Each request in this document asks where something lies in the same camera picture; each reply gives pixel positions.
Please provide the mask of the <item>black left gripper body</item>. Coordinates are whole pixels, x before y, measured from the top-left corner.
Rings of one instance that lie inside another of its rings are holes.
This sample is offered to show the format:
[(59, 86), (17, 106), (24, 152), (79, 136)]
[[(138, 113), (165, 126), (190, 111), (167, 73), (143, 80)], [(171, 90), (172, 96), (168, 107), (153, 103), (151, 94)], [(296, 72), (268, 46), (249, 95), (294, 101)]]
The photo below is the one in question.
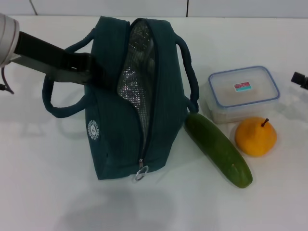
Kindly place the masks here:
[(15, 63), (46, 73), (49, 70), (90, 71), (90, 54), (74, 54), (25, 32), (19, 33)]

